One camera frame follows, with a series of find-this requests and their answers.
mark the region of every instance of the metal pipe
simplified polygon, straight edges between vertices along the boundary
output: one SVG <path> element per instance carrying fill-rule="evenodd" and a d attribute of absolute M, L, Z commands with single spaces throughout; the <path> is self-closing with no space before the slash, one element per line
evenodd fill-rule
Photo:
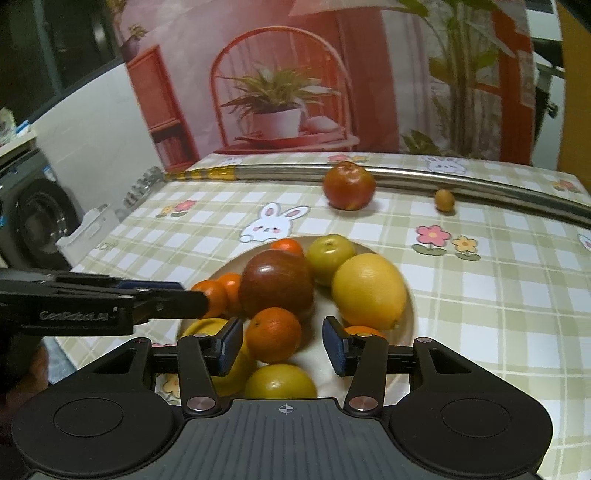
<path fill-rule="evenodd" d="M 322 183 L 332 165 L 263 164 L 202 168 L 165 174 L 166 181 L 243 180 L 307 181 Z M 406 170 L 404 168 L 364 167 L 372 173 L 378 187 L 434 196 L 449 190 L 459 200 L 499 206 L 521 213 L 531 213 L 560 222 L 591 229 L 591 206 L 547 193 L 527 190 L 495 181 L 458 175 Z"/>

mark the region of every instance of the red arched chair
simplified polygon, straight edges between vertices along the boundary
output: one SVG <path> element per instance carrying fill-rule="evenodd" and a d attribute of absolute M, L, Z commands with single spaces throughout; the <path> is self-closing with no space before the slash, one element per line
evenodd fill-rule
<path fill-rule="evenodd" d="M 322 115 L 343 128 L 340 140 L 291 148 L 264 148 L 246 141 L 234 140 L 254 133 L 252 115 L 239 118 L 239 112 L 222 108 L 226 102 L 238 97 L 240 91 L 227 77 L 256 74 L 264 65 L 270 70 L 301 69 L 321 85 L 338 91 L 339 95 L 324 96 L 322 105 L 309 105 L 310 116 Z M 353 132 L 351 86 L 349 75 L 339 53 L 326 40 L 301 28 L 263 27 L 246 32 L 226 46 L 213 62 L 210 87 L 217 124 L 223 147 L 217 153 L 253 154 L 277 151 L 352 151 L 359 143 Z"/>

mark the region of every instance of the small orange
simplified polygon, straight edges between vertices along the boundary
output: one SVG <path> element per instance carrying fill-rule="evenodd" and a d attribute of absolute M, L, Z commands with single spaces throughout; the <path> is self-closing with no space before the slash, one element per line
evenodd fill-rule
<path fill-rule="evenodd" d="M 238 300 L 238 288 L 240 287 L 241 275 L 238 273 L 226 273 L 216 281 L 221 283 L 228 294 L 228 310 L 230 314 L 238 314 L 242 308 Z"/>
<path fill-rule="evenodd" d="M 364 327 L 362 325 L 353 325 L 351 327 L 347 327 L 345 329 L 345 332 L 347 332 L 349 335 L 357 335 L 358 333 L 370 333 L 372 335 L 377 335 L 379 337 L 386 338 L 382 332 L 379 332 L 375 328 Z"/>
<path fill-rule="evenodd" d="M 215 280 L 203 280 L 191 287 L 191 290 L 202 291 L 209 300 L 209 310 L 204 319 L 219 317 L 228 307 L 228 294 L 224 286 Z"/>
<path fill-rule="evenodd" d="M 291 357 L 301 342 L 301 325 L 287 310 L 271 307 L 257 313 L 246 329 L 251 357 L 276 364 Z"/>
<path fill-rule="evenodd" d="M 271 248 L 275 250 L 283 250 L 284 252 L 289 252 L 291 254 L 299 255 L 300 257 L 304 256 L 304 249 L 302 249 L 299 242 L 293 240 L 293 238 L 281 238 L 276 242 L 271 244 Z"/>

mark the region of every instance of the dark red apple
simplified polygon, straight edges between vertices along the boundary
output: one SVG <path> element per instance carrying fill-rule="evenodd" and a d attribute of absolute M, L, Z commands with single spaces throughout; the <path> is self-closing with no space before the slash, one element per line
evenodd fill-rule
<path fill-rule="evenodd" d="M 375 179 L 365 168 L 342 161 L 326 174 L 322 188 L 334 208 L 360 210 L 374 197 Z"/>
<path fill-rule="evenodd" d="M 256 254 L 242 272 L 238 299 L 250 318 L 270 307 L 303 318 L 314 303 L 314 282 L 307 260 L 275 249 Z"/>

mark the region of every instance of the green and white plaid tablecloth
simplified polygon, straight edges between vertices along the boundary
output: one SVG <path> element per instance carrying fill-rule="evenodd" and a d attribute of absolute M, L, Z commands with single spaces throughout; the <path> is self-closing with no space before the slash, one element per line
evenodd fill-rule
<path fill-rule="evenodd" d="M 250 155 L 232 161 L 326 163 L 330 156 L 334 154 Z M 364 164 L 372 166 L 426 170 L 430 165 L 428 159 L 410 155 L 367 157 Z M 225 155 L 210 155 L 198 167 L 227 161 Z M 449 173 L 591 203 L 576 178 L 566 174 L 484 161 L 452 163 L 465 171 Z M 456 167 L 447 163 L 445 168 Z M 566 184 L 556 190 L 553 184 L 560 180 Z M 397 265 L 413 291 L 418 336 L 437 339 L 531 394 L 548 410 L 554 436 L 540 469 L 542 477 L 591 479 L 591 232 L 465 203 L 457 206 L 455 216 L 442 216 L 431 198 L 392 190 L 378 190 L 364 210 L 337 212 L 328 207 L 318 184 L 170 183 L 74 270 L 179 281 L 190 287 L 259 245 L 241 242 L 241 232 L 271 202 L 283 212 L 310 208 L 292 222 L 290 235 L 340 233 Z M 421 254 L 416 230 L 434 225 L 450 234 L 446 252 Z M 460 236 L 478 242 L 479 260 L 461 258 L 452 243 Z M 174 343 L 178 327 L 178 321 L 153 320 L 138 327 L 135 336 Z M 80 368 L 127 339 L 58 341 Z"/>

